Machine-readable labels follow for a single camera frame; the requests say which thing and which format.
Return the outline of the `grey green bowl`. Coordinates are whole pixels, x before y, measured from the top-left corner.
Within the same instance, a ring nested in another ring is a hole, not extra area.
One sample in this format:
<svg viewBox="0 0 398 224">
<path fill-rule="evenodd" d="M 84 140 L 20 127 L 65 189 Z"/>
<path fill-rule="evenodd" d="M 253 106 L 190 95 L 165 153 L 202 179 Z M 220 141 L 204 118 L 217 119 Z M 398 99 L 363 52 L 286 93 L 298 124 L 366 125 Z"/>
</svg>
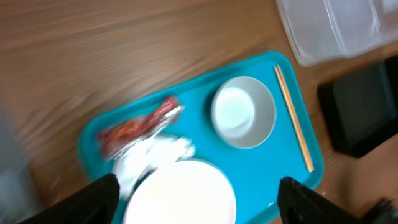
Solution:
<svg viewBox="0 0 398 224">
<path fill-rule="evenodd" d="M 216 90 L 210 116 L 217 135 L 226 144 L 252 149 L 264 143 L 273 132 L 277 109 L 272 93 L 263 82 L 238 76 Z"/>
</svg>

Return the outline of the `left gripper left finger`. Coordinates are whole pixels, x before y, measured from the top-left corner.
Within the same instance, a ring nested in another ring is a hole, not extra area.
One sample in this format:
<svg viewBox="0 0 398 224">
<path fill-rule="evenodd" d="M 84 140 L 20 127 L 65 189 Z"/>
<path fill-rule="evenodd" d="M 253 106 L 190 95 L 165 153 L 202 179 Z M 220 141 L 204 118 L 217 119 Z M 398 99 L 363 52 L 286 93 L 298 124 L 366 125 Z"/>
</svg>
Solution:
<svg viewBox="0 0 398 224">
<path fill-rule="evenodd" d="M 116 176 L 106 174 L 20 224 L 110 224 L 118 207 L 119 189 Z"/>
</svg>

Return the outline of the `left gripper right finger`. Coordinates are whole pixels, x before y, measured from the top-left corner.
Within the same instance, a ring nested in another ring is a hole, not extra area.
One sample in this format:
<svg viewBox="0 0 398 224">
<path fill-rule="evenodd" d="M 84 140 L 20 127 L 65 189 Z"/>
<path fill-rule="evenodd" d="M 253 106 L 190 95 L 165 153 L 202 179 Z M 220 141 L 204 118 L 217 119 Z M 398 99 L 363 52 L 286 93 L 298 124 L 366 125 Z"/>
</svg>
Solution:
<svg viewBox="0 0 398 224">
<path fill-rule="evenodd" d="M 277 205 L 283 224 L 359 224 L 361 220 L 291 177 L 280 180 Z"/>
</svg>

